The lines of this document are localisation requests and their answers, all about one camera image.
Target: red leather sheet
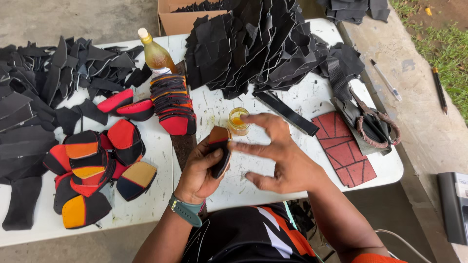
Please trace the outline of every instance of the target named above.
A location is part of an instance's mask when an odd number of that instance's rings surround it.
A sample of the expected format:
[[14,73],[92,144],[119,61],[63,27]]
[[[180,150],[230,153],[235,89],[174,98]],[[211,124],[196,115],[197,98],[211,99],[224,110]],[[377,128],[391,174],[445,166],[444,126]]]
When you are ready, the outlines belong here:
[[321,115],[312,122],[320,128],[316,136],[344,186],[352,188],[377,177],[338,113]]

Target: grass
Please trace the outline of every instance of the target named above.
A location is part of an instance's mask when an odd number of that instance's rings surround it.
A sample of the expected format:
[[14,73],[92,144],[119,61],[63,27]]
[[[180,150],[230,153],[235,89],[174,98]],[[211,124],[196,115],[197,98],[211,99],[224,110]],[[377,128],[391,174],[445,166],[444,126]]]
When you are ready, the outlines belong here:
[[468,124],[468,31],[459,30],[456,23],[446,29],[423,29],[421,25],[409,23],[410,13],[417,11],[417,5],[411,2],[417,0],[390,1],[405,27],[414,29],[411,38],[416,50],[439,69],[440,82]]

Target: hand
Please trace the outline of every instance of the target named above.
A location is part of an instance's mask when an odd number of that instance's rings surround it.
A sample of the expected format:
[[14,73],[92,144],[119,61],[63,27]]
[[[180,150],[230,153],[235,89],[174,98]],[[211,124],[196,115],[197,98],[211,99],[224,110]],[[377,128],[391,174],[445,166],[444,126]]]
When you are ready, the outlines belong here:
[[260,190],[269,190],[279,194],[312,191],[315,187],[315,179],[327,176],[323,168],[311,160],[293,141],[289,134],[289,125],[281,117],[261,113],[241,115],[241,120],[265,128],[266,134],[271,138],[270,145],[229,143],[229,147],[233,150],[276,161],[273,177],[253,172],[245,175]]
[[222,174],[218,179],[214,179],[211,175],[209,168],[223,158],[223,150],[218,149],[208,154],[208,139],[209,136],[190,153],[174,191],[175,197],[183,202],[201,204],[205,198],[215,192],[224,177]]

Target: white cable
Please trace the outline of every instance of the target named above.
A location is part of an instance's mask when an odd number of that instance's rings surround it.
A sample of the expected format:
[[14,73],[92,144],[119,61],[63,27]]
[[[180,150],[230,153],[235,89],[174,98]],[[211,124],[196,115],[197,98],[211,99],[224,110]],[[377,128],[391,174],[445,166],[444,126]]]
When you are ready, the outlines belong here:
[[387,252],[390,254],[390,256],[392,256],[392,258],[395,258],[395,259],[398,259],[398,260],[400,260],[398,257],[396,257],[395,255],[393,255],[393,253],[392,253],[392,252],[390,252],[390,251],[388,251],[388,250],[387,250]]
[[417,251],[413,246],[411,246],[408,242],[406,242],[406,240],[404,240],[402,237],[400,237],[399,235],[391,232],[391,231],[388,231],[388,230],[385,230],[385,229],[377,229],[375,230],[375,233],[377,232],[385,232],[385,233],[388,233],[388,234],[392,234],[394,235],[395,237],[397,237],[399,240],[401,240],[408,248],[410,248],[414,253],[416,253],[416,255],[418,257],[420,257],[422,260],[424,260],[426,263],[432,263],[430,262],[429,260],[427,260],[427,258],[425,258],[421,253],[419,253],[419,251]]

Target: scissors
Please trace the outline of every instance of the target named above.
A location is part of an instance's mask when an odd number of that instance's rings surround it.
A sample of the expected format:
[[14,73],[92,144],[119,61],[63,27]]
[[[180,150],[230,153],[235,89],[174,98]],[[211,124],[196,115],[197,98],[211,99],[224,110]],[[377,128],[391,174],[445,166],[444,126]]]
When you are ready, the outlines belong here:
[[366,114],[370,114],[372,116],[374,116],[375,119],[377,119],[377,121],[384,121],[386,122],[388,125],[390,125],[390,127],[395,131],[395,139],[390,139],[391,141],[391,145],[397,145],[401,142],[401,131],[400,131],[400,128],[398,128],[398,126],[396,125],[395,121],[392,120],[392,118],[390,118],[387,113],[382,113],[378,110],[374,111],[372,109],[370,109],[366,103],[364,101],[362,101],[361,99],[359,99],[359,97],[356,95],[356,93],[354,93],[354,90],[350,87],[350,92],[351,92],[351,95],[354,97],[354,99],[356,100],[356,103],[358,104],[358,108],[363,112],[363,115],[359,116],[357,121],[356,121],[356,130],[358,130],[358,133],[359,135],[362,137],[362,139],[370,144],[371,146],[374,146],[375,148],[387,148],[388,147],[388,142],[377,142],[371,138],[369,138],[367,135],[366,135],[366,132],[364,131],[364,128],[362,127],[362,123],[364,121],[364,116]]

